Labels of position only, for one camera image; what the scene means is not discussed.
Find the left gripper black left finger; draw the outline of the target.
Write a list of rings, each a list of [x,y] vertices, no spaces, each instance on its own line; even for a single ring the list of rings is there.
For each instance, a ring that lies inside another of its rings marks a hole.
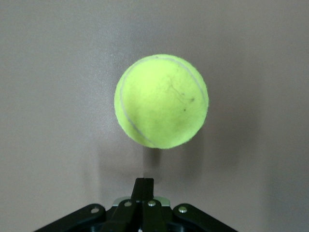
[[[74,211],[42,228],[38,232],[127,232],[136,228],[134,216],[142,200],[144,178],[137,178],[129,199],[106,210],[93,203]]]

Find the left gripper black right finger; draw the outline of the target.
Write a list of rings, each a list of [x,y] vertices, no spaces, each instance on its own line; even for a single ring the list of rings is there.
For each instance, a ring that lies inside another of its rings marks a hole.
[[[145,232],[234,232],[235,229],[201,211],[182,203],[174,207],[163,206],[154,199],[154,180],[144,179],[144,231]]]

